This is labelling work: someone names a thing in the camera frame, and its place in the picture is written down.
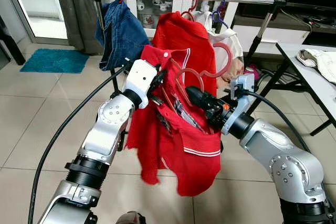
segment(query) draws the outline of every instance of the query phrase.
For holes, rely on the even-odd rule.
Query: electrical cord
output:
[[[257,98],[257,99],[262,100],[264,103],[266,103],[267,105],[269,105],[273,110],[275,110],[275,111],[278,113],[278,115],[285,121],[285,123],[288,125],[288,127],[294,132],[296,138],[299,140],[299,142],[300,142],[300,144],[302,145],[303,149],[304,149],[306,152],[311,153],[309,147],[307,146],[307,144],[306,144],[305,141],[303,140],[303,138],[302,138],[302,136],[300,135],[300,133],[299,133],[299,132],[297,131],[297,129],[292,125],[292,123],[291,123],[291,122],[289,121],[289,119],[285,116],[285,114],[284,114],[281,110],[278,109],[278,107],[276,107],[271,101],[269,101],[268,99],[266,99],[265,97],[263,97],[263,96],[260,95],[260,94],[257,94],[257,93],[251,92],[251,91],[247,91],[247,90],[246,90],[246,93],[247,93],[248,95],[251,95],[251,96]],[[325,189],[326,187],[324,186],[324,182],[322,182],[321,186],[322,186],[322,188],[323,188],[323,190],[324,190],[324,192],[325,192],[326,199],[327,199],[328,204],[329,204],[329,206],[330,206],[329,209],[331,209],[331,211],[334,211],[334,210],[335,210],[334,205],[333,205],[333,203],[332,203],[332,201],[331,201],[331,199],[330,199],[329,194],[327,193],[327,191],[326,191],[326,189]]]
[[[286,16],[288,16],[288,17],[290,17],[290,18],[292,18],[292,19],[294,19],[294,20],[296,20],[297,22],[299,22],[299,23],[302,23],[302,24],[304,24],[304,25],[306,25],[306,26],[308,26],[309,27],[309,29],[310,29],[310,32],[309,32],[309,34],[311,34],[312,33],[312,31],[313,31],[313,28],[312,28],[312,26],[310,25],[310,24],[307,24],[306,22],[304,22],[303,20],[300,20],[299,18],[297,18],[297,17],[295,17],[295,16],[293,16],[293,15],[291,15],[291,14],[289,14],[289,13],[286,13],[284,10],[282,10],[282,9],[280,9],[281,11],[282,11],[282,13],[283,14],[285,14]]]
[[[43,155],[38,163],[33,187],[31,191],[31,197],[30,197],[30,204],[29,204],[29,214],[28,214],[28,224],[33,224],[33,217],[34,217],[34,208],[35,208],[35,199],[36,199],[36,192],[37,192],[37,186],[38,186],[38,180],[42,171],[43,164],[52,148],[54,143],[56,142],[56,139],[61,134],[65,126],[71,121],[71,119],[81,110],[81,108],[84,107],[84,105],[99,91],[101,90],[107,83],[109,83],[113,78],[115,78],[117,75],[119,75],[124,69],[126,69],[129,65],[131,65],[132,62],[129,61],[125,66],[120,68],[115,74],[111,75],[109,78],[107,78],[101,85],[99,85],[95,90],[93,90],[78,106],[75,108],[71,114],[64,120],[62,125],[58,128],[52,139],[50,140],[48,146],[46,147],[45,151],[43,152]]]

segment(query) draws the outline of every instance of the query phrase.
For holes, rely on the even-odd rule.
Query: blue jeans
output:
[[[115,0],[103,6],[105,27],[97,22],[96,39],[104,48],[99,63],[101,70],[111,70],[126,63],[125,57],[137,60],[143,47],[150,44],[141,22],[131,13],[123,1]]]

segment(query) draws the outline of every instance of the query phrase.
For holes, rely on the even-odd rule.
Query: black cable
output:
[[[83,106],[99,91],[101,90],[107,83],[109,83],[113,78],[115,78],[117,75],[119,75],[124,69],[126,69],[131,62],[127,63],[125,66],[120,68],[115,74],[111,75],[109,78],[107,78],[101,85],[99,85],[95,90],[93,90],[78,106],[77,108],[72,111],[72,113],[65,119],[65,121],[62,123],[62,125],[58,128],[52,139],[50,140],[48,146],[46,147],[45,151],[43,152],[43,155],[38,163],[33,187],[31,191],[31,197],[30,197],[30,205],[29,205],[29,214],[28,214],[28,224],[33,224],[33,216],[34,216],[34,208],[35,208],[35,198],[36,198],[36,192],[37,192],[37,185],[38,180],[42,171],[43,164],[52,148],[54,143],[56,142],[56,139],[58,138],[59,134],[63,131],[65,126],[71,121],[71,119],[83,108]]]
[[[250,91],[247,91],[247,94],[248,95],[252,95],[253,97],[256,97],[257,99],[260,99],[262,100],[264,103],[266,103],[267,105],[269,105],[272,109],[274,109],[278,114],[279,116],[285,121],[285,123],[288,125],[288,127],[294,132],[295,136],[297,137],[297,139],[299,140],[300,144],[302,145],[303,149],[306,151],[306,152],[310,152],[310,149],[309,147],[307,146],[307,144],[305,143],[305,141],[303,140],[302,136],[300,135],[300,133],[297,131],[297,129],[292,125],[292,123],[289,121],[289,119],[285,116],[285,114],[283,114],[283,112],[281,110],[278,109],[278,107],[276,107],[271,101],[267,100],[265,97],[261,96],[260,94],[256,94],[254,92],[250,92]],[[321,183],[321,186],[325,192],[325,196],[327,198],[327,201],[330,205],[330,208],[332,209],[332,211],[334,211],[334,205],[331,201],[331,198],[329,196],[329,194],[327,193],[326,191],[326,187],[324,186],[324,182]]]

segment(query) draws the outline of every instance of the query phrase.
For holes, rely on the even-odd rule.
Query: gray curtain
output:
[[[95,39],[97,14],[93,0],[59,0],[69,44],[85,54],[100,54]]]

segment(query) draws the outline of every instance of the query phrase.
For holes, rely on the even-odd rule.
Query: floor tile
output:
[[[307,100],[310,102],[313,109],[316,111],[317,115],[325,115],[324,111],[321,109],[321,107],[314,101],[314,99],[311,97],[309,93],[304,93],[307,98]]]
[[[5,167],[36,169],[50,139],[79,103],[80,101],[48,98],[13,150]],[[78,148],[93,126],[100,104],[88,102],[70,121],[51,149],[44,169],[65,170],[65,163],[76,157]]]
[[[74,50],[75,49],[75,47],[73,47],[73,46],[32,43],[32,44],[30,44],[30,45],[27,46],[27,48],[24,51],[24,53],[25,54],[33,54],[37,49],[40,49],[40,48],[47,48],[47,49],[68,49],[68,50]]]
[[[102,55],[91,55],[90,59],[101,60]]]
[[[4,168],[0,171],[0,194],[6,199],[6,204],[0,209],[3,223],[26,222],[34,173],[33,170],[22,169]],[[64,172],[42,172],[35,222],[43,213],[59,181],[65,177]],[[115,223],[120,215],[130,210],[145,215],[147,223],[194,223],[192,199],[180,197],[176,193],[175,178],[163,177],[159,185],[149,186],[137,175],[107,175],[101,190],[98,206],[91,209],[98,216],[99,223]]]
[[[0,71],[0,94],[47,97],[61,76],[59,73],[20,72],[22,66],[10,62]]]
[[[44,98],[0,95],[0,166],[8,158],[43,101]]]
[[[326,122],[327,120],[328,120],[328,117],[326,116],[326,115],[324,115],[324,116],[320,116],[320,119],[322,120],[322,122],[324,123],[324,122]],[[328,127],[327,127],[327,129],[328,129],[328,131],[330,132],[330,134],[332,135],[332,137],[335,139],[335,141],[336,141],[336,127],[333,125],[333,124],[331,124],[331,125],[329,125]]]
[[[217,179],[204,193],[194,197],[195,223],[282,223],[280,202],[270,182]]]
[[[285,125],[283,120],[275,113],[255,112],[256,116],[282,130],[289,138],[300,146],[292,131]],[[327,130],[321,131],[316,136],[310,136],[310,132],[321,125],[322,120],[317,115],[294,115],[286,114],[290,122],[298,130],[312,154],[321,162],[324,170],[324,181],[336,184],[336,141]]]
[[[111,76],[109,71],[101,71],[99,69],[99,60],[89,59],[81,74],[64,73],[49,97],[61,99],[84,99],[99,84]],[[119,89],[122,88],[125,80],[125,74],[121,73],[117,77]],[[110,98],[113,92],[112,81],[100,90],[92,100],[105,101]]]
[[[271,90],[266,98],[275,104],[283,113],[316,115],[310,102],[303,93],[295,93],[286,90]],[[261,102],[255,109],[259,112],[273,112],[274,110]]]

